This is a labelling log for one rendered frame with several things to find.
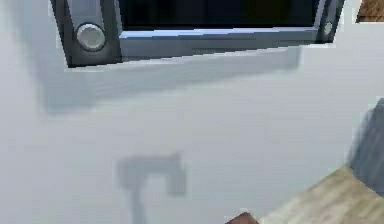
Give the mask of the red brown block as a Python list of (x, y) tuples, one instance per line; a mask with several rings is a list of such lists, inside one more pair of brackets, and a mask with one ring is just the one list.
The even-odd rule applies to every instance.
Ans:
[(243, 212), (225, 224), (259, 224), (259, 222), (249, 212)]

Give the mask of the brown wooden framed picture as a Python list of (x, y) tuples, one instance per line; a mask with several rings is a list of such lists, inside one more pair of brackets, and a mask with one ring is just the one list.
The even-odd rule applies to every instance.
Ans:
[(384, 0), (361, 0), (356, 22), (384, 22)]

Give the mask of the grey framed television set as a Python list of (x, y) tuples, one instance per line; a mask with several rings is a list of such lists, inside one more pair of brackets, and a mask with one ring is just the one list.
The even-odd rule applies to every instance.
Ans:
[(125, 31), (118, 0), (50, 0), (70, 68), (331, 43), (345, 0), (319, 0), (311, 27)]

